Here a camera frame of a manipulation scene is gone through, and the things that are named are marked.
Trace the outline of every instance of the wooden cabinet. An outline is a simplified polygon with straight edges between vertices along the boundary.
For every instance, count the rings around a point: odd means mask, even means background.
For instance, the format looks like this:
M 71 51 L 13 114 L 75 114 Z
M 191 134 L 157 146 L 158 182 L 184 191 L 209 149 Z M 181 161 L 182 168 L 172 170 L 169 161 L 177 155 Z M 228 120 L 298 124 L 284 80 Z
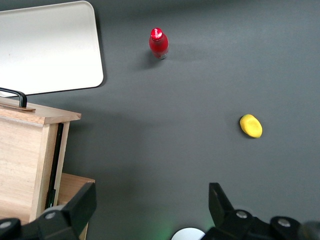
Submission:
M 0 218 L 33 221 L 56 205 L 71 121 L 80 113 L 0 97 Z

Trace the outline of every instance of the metal handle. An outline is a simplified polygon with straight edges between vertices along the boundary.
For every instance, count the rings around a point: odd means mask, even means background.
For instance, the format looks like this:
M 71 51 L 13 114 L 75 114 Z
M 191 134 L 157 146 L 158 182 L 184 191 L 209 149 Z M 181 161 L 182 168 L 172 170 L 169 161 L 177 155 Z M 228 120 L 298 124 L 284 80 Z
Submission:
M 27 107 L 27 96 L 23 92 L 7 89 L 3 87 L 0 87 L 0 91 L 17 95 L 19 97 L 19 107 L 20 108 Z

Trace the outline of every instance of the yellow sponge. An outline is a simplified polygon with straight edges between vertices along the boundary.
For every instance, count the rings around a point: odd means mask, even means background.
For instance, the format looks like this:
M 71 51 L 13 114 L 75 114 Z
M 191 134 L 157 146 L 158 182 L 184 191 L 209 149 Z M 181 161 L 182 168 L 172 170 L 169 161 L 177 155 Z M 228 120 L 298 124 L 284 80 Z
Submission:
M 253 138 L 260 138 L 262 135 L 261 123 L 251 114 L 246 114 L 240 119 L 241 129 Z

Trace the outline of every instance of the gray table surface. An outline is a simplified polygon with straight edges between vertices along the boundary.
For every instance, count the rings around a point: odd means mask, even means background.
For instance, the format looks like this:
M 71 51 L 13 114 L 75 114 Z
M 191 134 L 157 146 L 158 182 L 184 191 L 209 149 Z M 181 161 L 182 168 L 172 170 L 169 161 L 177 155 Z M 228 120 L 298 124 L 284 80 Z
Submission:
M 63 2 L 0 0 L 0 11 Z M 82 113 L 63 171 L 96 180 L 88 240 L 206 231 L 211 182 L 263 221 L 320 220 L 319 0 L 89 2 L 103 84 L 28 97 Z M 169 38 L 165 60 L 151 55 L 154 27 Z M 241 131 L 244 114 L 260 139 Z

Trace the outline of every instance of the white tray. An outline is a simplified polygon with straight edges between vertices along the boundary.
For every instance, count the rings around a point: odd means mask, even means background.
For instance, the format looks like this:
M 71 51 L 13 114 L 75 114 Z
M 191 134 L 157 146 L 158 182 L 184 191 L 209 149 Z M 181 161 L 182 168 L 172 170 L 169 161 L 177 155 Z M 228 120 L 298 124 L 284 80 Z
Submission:
M 87 1 L 0 12 L 0 87 L 29 95 L 97 87 L 103 78 Z

